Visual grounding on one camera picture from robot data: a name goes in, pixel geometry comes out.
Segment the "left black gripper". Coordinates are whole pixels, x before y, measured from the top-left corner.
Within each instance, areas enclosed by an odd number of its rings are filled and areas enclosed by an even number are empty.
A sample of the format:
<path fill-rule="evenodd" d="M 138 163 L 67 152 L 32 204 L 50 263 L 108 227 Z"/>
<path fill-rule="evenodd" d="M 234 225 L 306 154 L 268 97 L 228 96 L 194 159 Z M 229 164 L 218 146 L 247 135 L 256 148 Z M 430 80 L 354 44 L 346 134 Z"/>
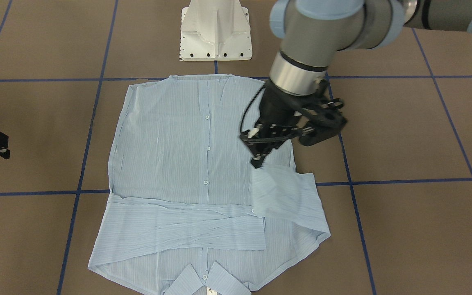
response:
<path fill-rule="evenodd" d="M 300 121 L 300 115 L 292 108 L 302 97 L 283 92 L 271 80 L 266 80 L 264 92 L 259 104 L 260 117 L 257 124 L 261 125 L 260 133 L 272 133 L 276 127 L 280 130 L 294 128 Z M 278 137 L 251 138 L 250 149 L 253 157 L 251 165 L 258 169 L 262 167 L 266 157 L 277 149 Z"/>

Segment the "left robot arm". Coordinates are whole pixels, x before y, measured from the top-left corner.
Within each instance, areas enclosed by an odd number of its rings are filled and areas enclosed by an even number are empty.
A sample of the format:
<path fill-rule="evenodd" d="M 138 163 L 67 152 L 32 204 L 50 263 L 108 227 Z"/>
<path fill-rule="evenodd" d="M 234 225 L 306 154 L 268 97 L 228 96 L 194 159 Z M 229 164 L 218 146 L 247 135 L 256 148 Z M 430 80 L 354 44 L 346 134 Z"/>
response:
<path fill-rule="evenodd" d="M 329 99 L 326 73 L 337 52 L 376 49 L 402 29 L 472 33 L 472 0 L 279 0 L 270 29 L 282 39 L 268 80 L 254 95 L 260 115 L 240 139 L 260 168 L 284 142 L 312 146 L 347 124 L 343 103 Z"/>

